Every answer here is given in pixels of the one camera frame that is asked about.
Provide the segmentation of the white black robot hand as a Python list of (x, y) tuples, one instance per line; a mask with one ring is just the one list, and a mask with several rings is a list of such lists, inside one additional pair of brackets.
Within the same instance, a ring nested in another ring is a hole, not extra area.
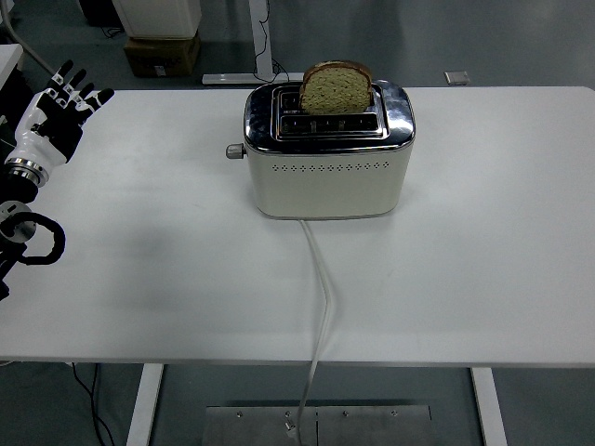
[(70, 74), (68, 60), (36, 94), (15, 131), (16, 147), (5, 163), (33, 163), (45, 171), (68, 163), (83, 136), (86, 121), (114, 96), (114, 90), (96, 91), (92, 83), (80, 88), (86, 70)]

